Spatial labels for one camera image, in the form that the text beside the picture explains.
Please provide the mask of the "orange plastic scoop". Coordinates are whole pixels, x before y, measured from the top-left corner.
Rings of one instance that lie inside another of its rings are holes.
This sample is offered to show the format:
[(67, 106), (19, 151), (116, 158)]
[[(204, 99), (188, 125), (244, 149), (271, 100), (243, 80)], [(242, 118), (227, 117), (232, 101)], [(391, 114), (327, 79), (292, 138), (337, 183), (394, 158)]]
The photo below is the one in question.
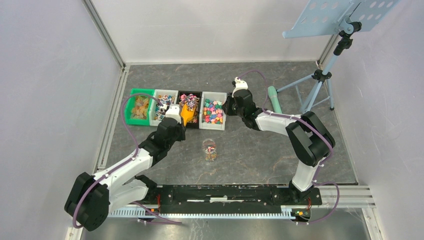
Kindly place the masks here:
[(191, 103), (180, 103), (181, 107), (180, 115), (182, 117), (183, 125), (186, 127), (189, 123), (192, 123), (197, 115), (197, 106)]

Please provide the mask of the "clear plastic jar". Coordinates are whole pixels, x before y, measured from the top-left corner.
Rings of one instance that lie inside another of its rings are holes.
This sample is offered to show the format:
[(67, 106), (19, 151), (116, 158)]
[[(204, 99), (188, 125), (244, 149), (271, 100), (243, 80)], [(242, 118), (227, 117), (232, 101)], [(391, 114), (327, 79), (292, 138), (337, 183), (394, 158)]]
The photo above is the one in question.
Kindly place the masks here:
[(205, 160), (207, 162), (215, 161), (218, 156), (216, 142), (211, 138), (207, 138), (202, 142), (202, 150), (205, 153)]

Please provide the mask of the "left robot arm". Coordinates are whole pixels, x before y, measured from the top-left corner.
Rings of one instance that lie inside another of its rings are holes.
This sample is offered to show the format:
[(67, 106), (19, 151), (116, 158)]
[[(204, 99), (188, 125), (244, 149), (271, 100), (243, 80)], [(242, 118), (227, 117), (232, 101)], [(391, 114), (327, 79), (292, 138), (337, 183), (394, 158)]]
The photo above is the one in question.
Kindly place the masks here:
[(73, 227), (93, 231), (119, 208), (153, 203), (157, 190), (135, 176), (165, 158), (175, 142), (185, 140), (185, 132), (182, 117), (165, 117), (130, 155), (103, 171), (78, 175), (64, 205)]

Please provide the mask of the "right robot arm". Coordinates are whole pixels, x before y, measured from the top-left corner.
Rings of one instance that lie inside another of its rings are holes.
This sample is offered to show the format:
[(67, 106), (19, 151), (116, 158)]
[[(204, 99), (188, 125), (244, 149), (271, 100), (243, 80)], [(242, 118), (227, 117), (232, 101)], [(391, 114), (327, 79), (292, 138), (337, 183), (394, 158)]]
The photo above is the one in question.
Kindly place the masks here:
[(228, 116), (238, 116), (249, 129), (273, 132), (289, 138), (299, 162), (289, 182), (289, 199), (302, 204), (314, 188), (319, 164), (334, 152), (335, 140), (317, 117), (308, 111), (302, 115), (284, 115), (256, 106), (252, 93), (240, 89), (226, 95), (222, 106)]

